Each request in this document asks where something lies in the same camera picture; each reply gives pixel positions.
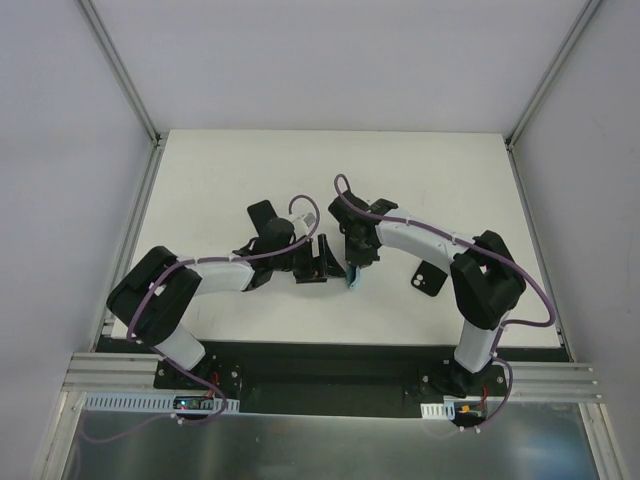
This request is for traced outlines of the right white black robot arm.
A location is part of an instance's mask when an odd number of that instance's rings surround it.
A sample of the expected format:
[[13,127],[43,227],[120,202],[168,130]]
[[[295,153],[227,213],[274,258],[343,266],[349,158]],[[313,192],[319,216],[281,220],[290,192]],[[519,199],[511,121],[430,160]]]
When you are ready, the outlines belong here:
[[328,207],[345,240],[346,278],[357,285],[361,271],[380,259],[379,249],[394,248],[421,260],[418,288],[430,297],[451,280],[456,306],[464,319],[458,345],[448,364],[429,375],[434,389],[463,398],[486,381],[501,321],[515,308],[526,286],[521,274],[493,259],[509,261],[509,250],[495,232],[485,231],[464,246],[452,234],[442,237],[411,223],[397,204],[379,199],[369,205],[349,190]]

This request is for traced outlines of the blue-cased smartphone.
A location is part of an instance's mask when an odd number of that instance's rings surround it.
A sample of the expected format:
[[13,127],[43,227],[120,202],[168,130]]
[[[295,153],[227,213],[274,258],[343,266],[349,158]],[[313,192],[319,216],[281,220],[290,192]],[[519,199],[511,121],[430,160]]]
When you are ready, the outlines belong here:
[[349,265],[346,269],[346,281],[350,290],[358,287],[361,281],[361,268],[359,266]]

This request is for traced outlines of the black phone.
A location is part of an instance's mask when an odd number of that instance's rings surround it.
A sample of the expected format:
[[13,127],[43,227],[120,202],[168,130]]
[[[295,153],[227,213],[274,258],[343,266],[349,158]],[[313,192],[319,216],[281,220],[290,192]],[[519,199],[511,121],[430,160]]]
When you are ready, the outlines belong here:
[[247,213],[260,238],[276,237],[279,217],[269,200],[249,205]]

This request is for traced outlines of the black phone case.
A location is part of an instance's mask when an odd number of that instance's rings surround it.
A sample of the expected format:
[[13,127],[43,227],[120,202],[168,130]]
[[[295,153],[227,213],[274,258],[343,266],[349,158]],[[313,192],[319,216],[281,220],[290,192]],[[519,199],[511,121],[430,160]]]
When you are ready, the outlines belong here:
[[411,285],[429,297],[436,297],[447,278],[447,273],[428,262],[422,261],[413,274]]

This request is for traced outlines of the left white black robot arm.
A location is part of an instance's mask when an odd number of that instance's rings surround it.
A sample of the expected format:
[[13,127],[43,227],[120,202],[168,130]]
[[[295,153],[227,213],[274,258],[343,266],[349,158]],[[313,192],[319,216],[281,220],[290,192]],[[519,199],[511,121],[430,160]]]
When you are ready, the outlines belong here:
[[257,221],[257,236],[223,261],[181,259],[164,246],[152,248],[107,297],[106,306],[132,329],[134,339],[177,364],[188,388],[204,387],[211,377],[202,343],[182,324],[192,299],[218,292],[248,292],[289,272],[298,284],[345,278],[326,236],[299,242],[315,216],[272,217]]

